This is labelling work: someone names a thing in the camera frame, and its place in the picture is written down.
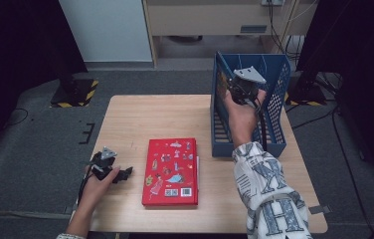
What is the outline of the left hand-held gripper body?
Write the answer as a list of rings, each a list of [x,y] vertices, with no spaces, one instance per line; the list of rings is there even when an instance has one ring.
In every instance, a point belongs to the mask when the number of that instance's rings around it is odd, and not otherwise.
[[[97,179],[103,180],[112,171],[112,165],[117,153],[108,147],[97,152],[91,160],[91,171]]]

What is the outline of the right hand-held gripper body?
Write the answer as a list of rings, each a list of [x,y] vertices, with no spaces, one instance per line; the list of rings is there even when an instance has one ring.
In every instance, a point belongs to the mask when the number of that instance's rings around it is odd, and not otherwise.
[[[266,83],[266,79],[254,67],[235,70],[233,77],[229,80],[232,100],[238,105],[256,107],[259,88]]]

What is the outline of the red picture book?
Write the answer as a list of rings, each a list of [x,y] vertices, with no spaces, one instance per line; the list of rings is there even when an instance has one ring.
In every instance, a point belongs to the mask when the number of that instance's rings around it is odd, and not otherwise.
[[[145,167],[145,207],[197,205],[196,139],[151,139]]]

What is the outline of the blue plastic file rack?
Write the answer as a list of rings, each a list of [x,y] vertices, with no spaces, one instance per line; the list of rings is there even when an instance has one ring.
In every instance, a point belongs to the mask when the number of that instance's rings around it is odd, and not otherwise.
[[[280,54],[223,54],[232,71],[254,67],[267,81],[259,88],[267,93],[259,104],[260,121],[253,133],[253,140],[260,142],[264,149],[278,157],[286,147],[281,128],[281,110],[290,79],[290,65],[287,57]],[[229,157],[233,142],[229,128],[229,115],[216,87],[216,54],[212,81],[210,105],[211,144],[214,157]]]

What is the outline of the person's left hand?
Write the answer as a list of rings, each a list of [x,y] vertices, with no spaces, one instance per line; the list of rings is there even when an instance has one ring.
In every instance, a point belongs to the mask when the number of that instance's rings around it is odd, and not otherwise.
[[[101,198],[107,193],[119,171],[119,166],[114,167],[104,179],[98,179],[91,172],[84,187],[78,210],[83,213],[92,214]]]

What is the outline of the person's right hand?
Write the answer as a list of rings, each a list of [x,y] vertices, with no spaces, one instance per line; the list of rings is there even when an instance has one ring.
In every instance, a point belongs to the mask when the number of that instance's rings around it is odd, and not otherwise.
[[[236,104],[229,91],[225,93],[224,105],[229,115],[229,128],[234,148],[250,142],[258,121],[256,110],[250,105]]]

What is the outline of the black stand with striped base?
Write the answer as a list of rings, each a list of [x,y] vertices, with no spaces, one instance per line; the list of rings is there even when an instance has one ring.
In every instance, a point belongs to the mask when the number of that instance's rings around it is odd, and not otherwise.
[[[53,108],[71,108],[87,106],[98,84],[94,79],[75,79],[66,66],[57,64],[54,71],[60,84],[51,99]]]
[[[320,86],[316,82],[317,72],[295,71],[292,73],[285,102],[291,106],[323,106],[326,98]]]

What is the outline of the beige cabinet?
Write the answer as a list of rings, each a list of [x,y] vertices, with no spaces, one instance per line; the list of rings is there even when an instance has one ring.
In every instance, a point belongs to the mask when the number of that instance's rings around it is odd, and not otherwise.
[[[153,64],[230,53],[281,53],[306,35],[319,0],[143,0]]]

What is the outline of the dark curtain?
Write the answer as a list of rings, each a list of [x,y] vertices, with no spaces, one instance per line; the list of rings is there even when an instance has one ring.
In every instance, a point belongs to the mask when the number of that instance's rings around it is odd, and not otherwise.
[[[57,78],[44,39],[70,73],[86,69],[59,0],[0,0],[0,131],[23,92]]]
[[[374,162],[374,0],[319,0],[297,69],[343,79],[337,100],[366,159]]]

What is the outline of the white partition panel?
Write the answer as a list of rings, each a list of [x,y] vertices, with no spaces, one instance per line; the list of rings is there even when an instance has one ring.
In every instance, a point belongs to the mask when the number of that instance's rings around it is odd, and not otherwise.
[[[59,0],[86,62],[151,62],[142,0]]]

